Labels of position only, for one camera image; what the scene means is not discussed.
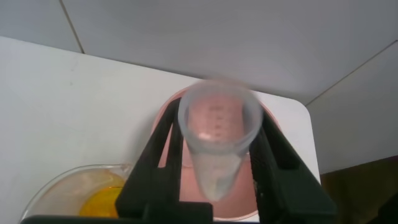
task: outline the pink bowl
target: pink bowl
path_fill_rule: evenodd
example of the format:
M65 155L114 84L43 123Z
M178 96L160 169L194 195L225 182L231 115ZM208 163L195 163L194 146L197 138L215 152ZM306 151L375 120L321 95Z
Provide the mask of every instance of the pink bowl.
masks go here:
M157 126L159 119L162 117L167 105L177 98L182 97L188 88L184 88L174 94L169 100L163 104L159 113L157 114L152 131ZM271 112L264 106L262 107L276 122L275 117ZM164 167L167 152L170 144L170 134L165 143L162 157L160 158L159 167ZM218 202L211 202L205 198L197 184L195 173L193 171L191 158L188 151L187 143L183 142L183 167L181 171L181 188L180 188L180 201L183 202L209 202L213 205L213 215L215 220L219 221L236 221L249 218L257 214L256 195L254 193L254 186L251 174L251 165L249 157L243 162L233 188L228 195Z

